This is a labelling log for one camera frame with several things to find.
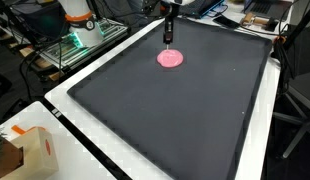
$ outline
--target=floor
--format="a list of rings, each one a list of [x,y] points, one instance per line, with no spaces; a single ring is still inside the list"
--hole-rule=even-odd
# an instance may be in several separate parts
[[[298,5],[295,6],[292,17],[293,24],[299,22],[304,11],[303,7],[305,7],[306,4],[307,0],[301,0]],[[299,74],[310,72],[310,30],[305,31],[303,35],[299,37],[295,46],[296,58],[301,62],[298,66]],[[0,99],[0,120],[9,118],[10,115],[5,118],[3,118],[3,115],[17,99],[22,98],[27,100],[25,84],[18,72],[21,61],[21,57],[11,54],[6,48],[0,46],[0,73],[13,83],[11,90]],[[35,91],[32,91],[32,94],[37,96],[35,98],[38,100],[42,100],[42,96],[56,86],[56,83],[40,82],[39,78],[33,73],[29,73],[29,81],[35,89]],[[23,107],[15,108],[15,112],[18,112],[22,108]],[[276,101],[274,111],[293,115],[296,114],[285,98]],[[297,126],[273,119],[267,153],[265,155],[262,180],[310,180],[309,135],[303,138],[288,159],[283,160],[278,158],[286,145],[294,137],[297,130]]]

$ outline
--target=black mat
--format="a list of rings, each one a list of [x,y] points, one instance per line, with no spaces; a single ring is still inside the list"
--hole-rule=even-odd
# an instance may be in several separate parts
[[[176,20],[165,69],[163,24],[68,93],[175,179],[234,179],[271,41]]]

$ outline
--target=desk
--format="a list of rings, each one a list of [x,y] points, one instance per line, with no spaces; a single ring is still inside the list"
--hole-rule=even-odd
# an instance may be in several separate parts
[[[244,15],[240,14],[240,11],[236,11],[238,8],[239,6],[230,5],[230,12],[226,11],[225,16],[239,21],[242,17],[244,17]],[[210,18],[195,21],[206,24],[214,24]],[[68,118],[71,123],[78,127],[81,132],[83,132],[93,143],[96,144],[96,146],[98,146],[134,180],[167,180],[171,178],[155,165],[150,163],[145,157],[139,154],[120,137],[114,134],[93,115],[88,113],[85,109],[73,101],[67,95],[67,90],[69,90],[84,77],[88,76],[98,67],[102,66],[108,60],[113,58],[115,55],[126,49],[129,45],[133,44],[136,40],[141,38],[161,22],[162,20],[151,23],[45,95],[45,98],[50,103],[60,110],[60,112]],[[236,180],[260,179],[279,74],[280,68],[277,60],[269,58],[257,94],[255,107],[238,166]]]
[[[42,126],[52,134],[59,171],[48,180],[116,180],[40,102],[31,104],[0,126],[3,128],[3,133],[7,134],[8,140],[18,136],[10,129],[13,125],[18,125],[24,130]]]

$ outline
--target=pink object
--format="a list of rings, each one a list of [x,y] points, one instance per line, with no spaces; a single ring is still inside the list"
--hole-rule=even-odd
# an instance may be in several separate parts
[[[176,67],[183,62],[183,55],[174,49],[163,50],[157,56],[157,62],[159,62],[163,67]]]

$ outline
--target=black chair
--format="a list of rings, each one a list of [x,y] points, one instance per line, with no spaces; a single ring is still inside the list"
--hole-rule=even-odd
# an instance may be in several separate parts
[[[12,87],[12,83],[0,74],[0,98]]]
[[[292,142],[283,153],[282,158],[287,158],[290,155],[290,153],[294,150],[296,145],[300,142],[306,133],[310,134],[310,117],[306,116],[306,114],[291,97],[293,96],[310,110],[310,73],[297,76],[295,80],[291,80],[289,92],[285,94],[285,96],[301,117],[294,117],[276,112],[273,113],[273,117],[288,123],[300,125],[301,127]]]

